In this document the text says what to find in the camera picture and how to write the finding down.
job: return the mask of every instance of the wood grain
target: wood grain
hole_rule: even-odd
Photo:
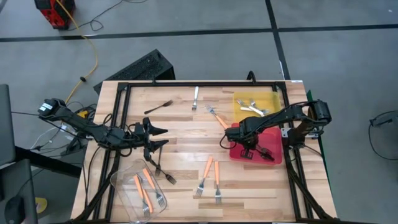
[[[104,82],[99,96],[96,123],[113,110],[117,82]],[[305,101],[303,83],[286,82],[290,103]],[[149,118],[152,124],[168,129],[168,133],[153,139],[169,139],[162,153],[162,168],[174,176],[176,185],[170,184],[164,176],[157,178],[167,199],[167,208],[152,222],[270,222],[294,221],[294,211],[284,161],[278,166],[262,166],[229,159],[228,151],[220,148],[219,141],[224,129],[216,118],[207,112],[205,104],[214,107],[217,114],[231,125],[234,122],[233,94],[236,91],[272,91],[268,87],[201,87],[198,94],[198,108],[192,111],[195,87],[135,87],[132,89],[127,124],[142,122],[144,111],[173,100],[166,108],[160,108]],[[122,96],[118,123],[123,106]],[[319,151],[317,141],[306,142]],[[97,148],[95,142],[89,143],[85,167]],[[303,167],[309,191],[318,203],[332,216],[336,216],[330,187],[322,158],[313,152],[301,150]],[[220,190],[223,204],[215,204],[215,168],[211,166],[205,180],[202,197],[195,192],[205,170],[209,156],[220,162]],[[103,163],[104,150],[99,150],[93,161],[90,174],[89,199],[94,196]],[[158,153],[152,158],[156,161]],[[136,149],[131,156],[122,158],[120,168],[129,167],[131,162],[142,159],[142,149]],[[300,191],[300,209],[305,217],[305,208]],[[84,183],[80,179],[72,210],[72,218],[78,216],[84,207]],[[103,197],[100,217],[104,211],[108,193]],[[116,194],[112,211],[112,222],[128,222],[129,216]]]

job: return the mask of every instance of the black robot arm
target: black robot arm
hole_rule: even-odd
[[[44,121],[63,121],[79,132],[93,136],[99,146],[120,153],[122,149],[144,147],[144,158],[151,164],[156,163],[151,159],[150,152],[155,152],[169,140],[151,141],[150,135],[166,133],[166,129],[155,128],[149,118],[144,118],[142,124],[135,123],[134,131],[129,132],[117,127],[109,127],[105,124],[95,124],[83,119],[67,108],[64,101],[59,99],[46,99],[38,110],[39,118]]]
[[[303,112],[304,106],[308,106],[308,115]],[[295,103],[262,118],[245,118],[239,122],[239,127],[225,129],[225,135],[228,141],[241,144],[245,150],[255,150],[258,134],[266,128],[291,121],[301,121],[301,124],[288,131],[288,138],[284,140],[284,145],[295,146],[303,143],[305,136],[314,128],[327,125],[331,121],[331,116],[328,105],[321,100]]]

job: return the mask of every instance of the black stand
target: black stand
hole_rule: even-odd
[[[16,158],[15,162],[23,159],[28,159],[32,166],[51,170],[59,174],[65,174],[71,177],[80,178],[81,168],[71,165],[66,162],[59,161],[58,159],[52,159],[47,156],[40,155],[38,153],[31,152],[27,149],[16,146]]]

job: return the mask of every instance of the concrete floor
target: concrete floor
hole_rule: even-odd
[[[66,98],[78,78],[94,63],[85,40],[4,42],[1,38],[76,35],[53,30],[33,1],[0,1],[0,83],[11,89],[12,109],[35,113],[45,98]],[[77,23],[117,3],[77,1]],[[272,0],[276,23],[286,27],[398,24],[398,2],[388,0]],[[148,0],[122,3],[99,20],[104,29],[84,34],[123,34],[207,29],[271,28],[263,0]],[[397,29],[280,33],[290,77],[303,80],[315,98],[328,102],[333,117],[323,143],[331,190],[343,220],[395,223],[398,218],[398,165],[371,150],[369,119],[397,107]],[[159,49],[174,65],[179,80],[243,79],[253,70],[258,79],[282,79],[277,48],[270,32],[257,34],[185,35],[96,39],[99,67],[72,101],[96,103],[92,86]],[[30,147],[50,128],[35,117],[14,115],[16,144]],[[373,132],[377,150],[398,157],[393,134],[385,127]],[[53,145],[66,141],[59,135]],[[83,154],[63,159],[80,162]],[[67,220],[77,181],[43,172],[35,179],[37,196],[49,199],[41,223]],[[47,184],[59,183],[57,187]]]

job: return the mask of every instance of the clear plastic container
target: clear plastic container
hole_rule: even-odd
[[[156,190],[153,189],[148,181],[148,178],[144,173],[144,169],[148,171],[147,174],[152,179]],[[134,179],[135,175],[137,175],[141,180],[142,188],[147,193],[149,201],[152,204],[153,212],[149,213],[149,216],[145,216],[144,214],[144,209],[142,207],[143,201],[140,196],[136,180]],[[163,212],[167,206],[165,195],[157,184],[147,164],[142,159],[137,159],[132,163],[132,166],[114,173],[111,177],[111,184],[118,193],[123,206],[129,215],[130,223],[146,223],[156,217],[160,212]],[[163,202],[158,202],[159,197],[163,197]]]

